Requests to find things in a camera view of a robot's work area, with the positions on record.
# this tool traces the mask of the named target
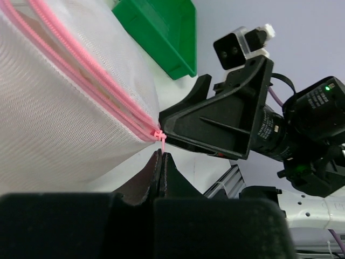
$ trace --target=zipper tab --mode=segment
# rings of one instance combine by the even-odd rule
[[[157,138],[158,141],[162,142],[162,154],[164,154],[165,139],[167,138],[167,135],[165,135],[163,131],[160,129],[159,131],[155,132],[154,137]]]

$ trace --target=black 3d-printed bracket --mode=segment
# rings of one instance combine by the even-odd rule
[[[227,159],[246,159],[265,106],[273,62],[265,56],[248,59],[215,85],[206,99],[211,76],[199,77],[189,95],[160,113],[167,143]]]

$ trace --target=green plastic container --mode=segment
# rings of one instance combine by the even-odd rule
[[[121,0],[113,13],[172,79],[196,75],[196,11],[191,0]]]

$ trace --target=purple cable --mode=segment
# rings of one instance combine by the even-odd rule
[[[335,241],[338,243],[342,253],[345,255],[345,245],[341,241],[340,237],[337,235],[337,233],[334,230],[329,229],[328,231],[332,234],[332,236],[334,237]]]
[[[272,98],[275,100],[275,102],[277,104],[279,104],[280,107],[282,107],[283,103],[282,101],[279,99],[279,97],[275,94],[275,92],[273,91],[273,89],[271,87],[268,88],[268,92],[270,93],[270,95],[272,96]]]

